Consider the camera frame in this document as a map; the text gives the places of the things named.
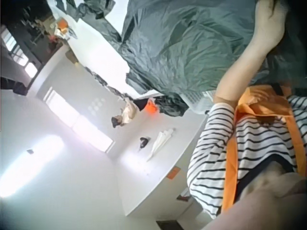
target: person in background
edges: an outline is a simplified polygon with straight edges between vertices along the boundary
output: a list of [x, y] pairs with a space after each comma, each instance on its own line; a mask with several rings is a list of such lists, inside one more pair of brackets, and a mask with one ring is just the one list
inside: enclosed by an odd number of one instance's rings
[[[280, 0], [258, 0], [254, 35], [219, 82], [192, 154], [190, 193], [212, 219], [218, 217], [209, 229], [281, 230], [305, 214], [307, 97], [277, 83], [248, 87], [283, 38], [286, 15]], [[299, 188], [286, 187], [299, 175]], [[267, 188], [283, 177], [273, 191]], [[296, 189], [300, 195], [291, 196]]]
[[113, 128], [116, 126], [124, 126], [130, 123], [136, 116], [138, 111], [142, 111], [147, 105], [147, 99], [136, 100], [132, 102], [129, 98], [124, 99], [126, 106], [122, 109], [122, 114], [111, 118]]

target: white umbrella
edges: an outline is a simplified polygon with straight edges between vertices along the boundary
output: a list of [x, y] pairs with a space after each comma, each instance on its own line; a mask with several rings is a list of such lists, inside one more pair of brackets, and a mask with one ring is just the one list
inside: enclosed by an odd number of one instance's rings
[[171, 128], [169, 130], [165, 130], [159, 133], [157, 140], [153, 144], [153, 149], [147, 161], [149, 161], [154, 156], [154, 154], [157, 153], [158, 150], [160, 150], [163, 145], [165, 145], [165, 143], [172, 137], [173, 132], [174, 129]]

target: black and white striped shirt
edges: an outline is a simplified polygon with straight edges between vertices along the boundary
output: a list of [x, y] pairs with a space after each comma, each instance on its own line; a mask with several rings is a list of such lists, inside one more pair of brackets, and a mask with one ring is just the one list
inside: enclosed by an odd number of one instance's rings
[[[296, 123], [304, 145], [307, 143], [307, 97], [291, 96]], [[225, 103], [215, 104], [192, 154], [188, 169], [190, 193], [214, 219], [222, 205], [226, 145], [234, 130], [238, 147], [238, 182], [252, 169], [272, 155], [289, 162], [296, 172], [294, 147], [285, 121], [263, 124], [252, 116], [240, 120], [234, 128], [234, 110]]]

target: window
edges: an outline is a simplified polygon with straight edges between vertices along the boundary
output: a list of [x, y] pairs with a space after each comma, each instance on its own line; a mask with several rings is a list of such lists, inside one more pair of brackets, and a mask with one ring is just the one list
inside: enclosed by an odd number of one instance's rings
[[101, 132], [86, 117], [79, 114], [63, 97], [52, 90], [52, 87], [48, 90], [44, 100], [55, 115], [86, 142], [103, 152], [111, 147], [113, 140]]
[[63, 97], [57, 94], [54, 90], [46, 100], [49, 108], [54, 112], [59, 119], [66, 125], [72, 127], [76, 123], [80, 114]]
[[113, 143], [113, 141], [107, 135], [99, 131], [98, 128], [96, 128], [84, 116], [79, 116], [72, 129], [76, 134], [100, 151], [107, 151]]
[[24, 70], [27, 72], [30, 78], [34, 77], [37, 73], [37, 68], [33, 65], [33, 63], [29, 63]]
[[23, 152], [0, 178], [0, 196], [8, 197], [30, 182], [63, 147], [62, 139], [52, 135]]
[[33, 78], [37, 73], [37, 68], [35, 67], [35, 65], [33, 65], [33, 63], [29, 62], [29, 58], [21, 50], [15, 38], [12, 36], [12, 34], [7, 28], [5, 28], [3, 32], [1, 32], [1, 38], [3, 39], [13, 60], [19, 65], [23, 66], [29, 77]]

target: orange apron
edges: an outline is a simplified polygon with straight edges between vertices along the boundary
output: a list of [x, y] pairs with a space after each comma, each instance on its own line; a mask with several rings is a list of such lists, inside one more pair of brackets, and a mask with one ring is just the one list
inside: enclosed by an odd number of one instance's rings
[[[304, 143], [297, 127], [292, 108], [286, 96], [291, 95], [291, 89], [281, 86], [284, 96], [275, 93], [270, 85], [251, 86], [246, 89], [235, 111], [234, 124], [246, 115], [255, 117], [283, 117], [289, 129], [290, 137], [295, 150], [297, 172], [306, 176], [306, 157]], [[222, 212], [229, 209], [235, 201], [238, 177], [238, 154], [236, 135], [227, 143], [226, 175]]]

